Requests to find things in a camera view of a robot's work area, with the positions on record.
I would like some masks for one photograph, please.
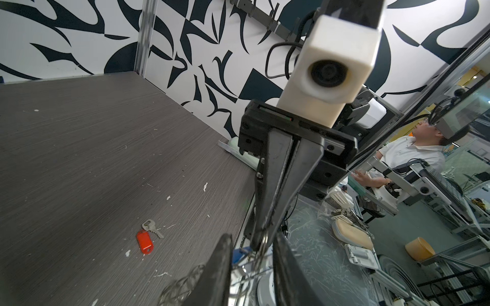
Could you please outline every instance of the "wooden table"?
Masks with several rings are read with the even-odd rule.
[[[1,85],[0,304],[156,305],[252,199],[218,140],[133,72]]]

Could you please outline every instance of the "key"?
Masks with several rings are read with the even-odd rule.
[[[162,233],[156,229],[155,221],[148,219],[141,225],[141,227],[143,227],[145,231],[150,231],[157,234],[158,238],[163,238]]]

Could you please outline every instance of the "black and white patterned wall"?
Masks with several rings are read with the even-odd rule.
[[[321,0],[257,0],[292,28]],[[388,0],[381,45],[366,84],[402,109],[489,26],[488,0]],[[250,99],[277,102],[286,78],[265,78],[274,33],[228,0],[159,0],[145,78],[227,138]],[[284,73],[287,48],[269,74]]]
[[[132,71],[143,0],[0,1],[4,82]]]

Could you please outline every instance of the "debris on table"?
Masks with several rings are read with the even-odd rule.
[[[168,276],[172,277],[172,275],[168,274],[167,272],[164,272],[164,273],[162,273],[162,274],[160,274],[160,275],[155,275],[154,277],[164,276],[165,274],[167,274]]]

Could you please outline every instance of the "white container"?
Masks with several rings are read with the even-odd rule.
[[[352,197],[343,192],[338,186],[335,186],[332,190],[329,191],[329,193],[327,194],[327,198],[332,198],[342,208],[354,209],[354,201],[352,200]]]
[[[356,123],[365,129],[372,128],[375,124],[386,115],[386,108],[374,98],[369,101],[367,113]]]

